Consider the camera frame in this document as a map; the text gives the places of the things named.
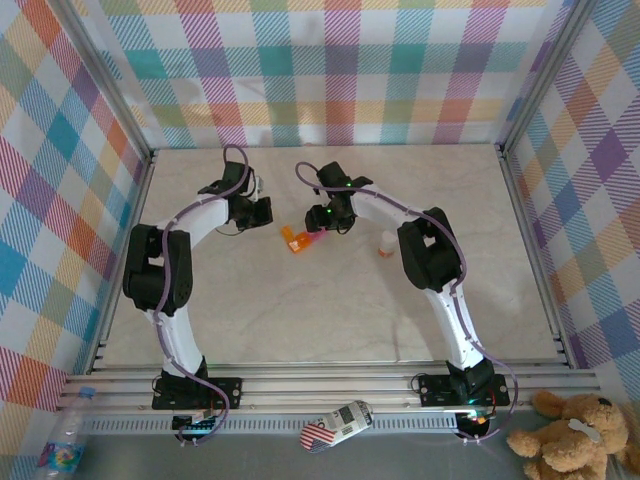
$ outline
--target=american flag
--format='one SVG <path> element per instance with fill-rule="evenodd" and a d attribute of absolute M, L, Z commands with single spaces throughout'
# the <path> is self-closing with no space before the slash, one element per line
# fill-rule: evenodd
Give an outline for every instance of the american flag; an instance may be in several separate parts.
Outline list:
<path fill-rule="evenodd" d="M 311 453 L 318 453 L 331 447 L 336 434 L 331 430 L 310 423 L 302 429 L 300 444 Z"/>

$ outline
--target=white marble floor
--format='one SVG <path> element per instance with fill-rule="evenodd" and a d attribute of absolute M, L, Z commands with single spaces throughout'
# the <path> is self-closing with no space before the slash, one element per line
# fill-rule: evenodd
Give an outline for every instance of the white marble floor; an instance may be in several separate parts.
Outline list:
<path fill-rule="evenodd" d="M 550 329 L 493 147 L 488 145 L 248 149 L 272 198 L 274 223 L 237 237 L 212 233 L 193 252 L 192 327 L 210 363 L 403 361 L 447 358 L 424 295 L 399 252 L 377 254 L 380 229 L 359 220 L 294 255 L 279 229 L 304 225 L 317 197 L 296 162 L 337 160 L 412 205 L 447 213 L 465 252 L 467 303 L 485 347 L 504 359 L 555 355 Z M 220 178 L 220 150 L 160 153 L 142 215 L 167 218 Z M 233 231 L 231 226 L 223 229 Z M 151 325 L 121 296 L 108 365 L 159 364 Z"/>

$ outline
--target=brown teddy bear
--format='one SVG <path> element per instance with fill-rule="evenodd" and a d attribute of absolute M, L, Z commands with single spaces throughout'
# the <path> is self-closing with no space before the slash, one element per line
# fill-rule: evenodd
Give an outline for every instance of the brown teddy bear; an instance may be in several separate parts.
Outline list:
<path fill-rule="evenodd" d="M 627 443 L 629 430 L 622 412 L 606 398 L 563 399 L 543 390 L 533 397 L 533 407 L 560 420 L 536 432 L 514 431 L 507 439 L 521 457 L 541 456 L 524 467 L 531 480 L 605 480 L 610 454 L 640 474 L 640 449 Z"/>

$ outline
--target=plastic water bottle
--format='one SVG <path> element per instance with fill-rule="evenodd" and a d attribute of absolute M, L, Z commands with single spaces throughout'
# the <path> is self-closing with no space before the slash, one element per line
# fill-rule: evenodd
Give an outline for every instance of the plastic water bottle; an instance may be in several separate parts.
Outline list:
<path fill-rule="evenodd" d="M 82 432 L 83 410 L 95 392 L 93 388 L 82 387 L 78 398 L 62 411 L 42 450 L 35 480 L 72 478 L 87 441 Z"/>

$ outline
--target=bottle label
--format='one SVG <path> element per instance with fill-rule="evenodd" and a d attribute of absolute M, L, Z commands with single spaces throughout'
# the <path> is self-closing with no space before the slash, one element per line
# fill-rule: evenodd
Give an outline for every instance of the bottle label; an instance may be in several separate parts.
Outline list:
<path fill-rule="evenodd" d="M 42 450 L 38 467 L 48 467 L 58 472 L 74 473 L 83 451 L 84 447 L 75 443 L 49 442 Z"/>

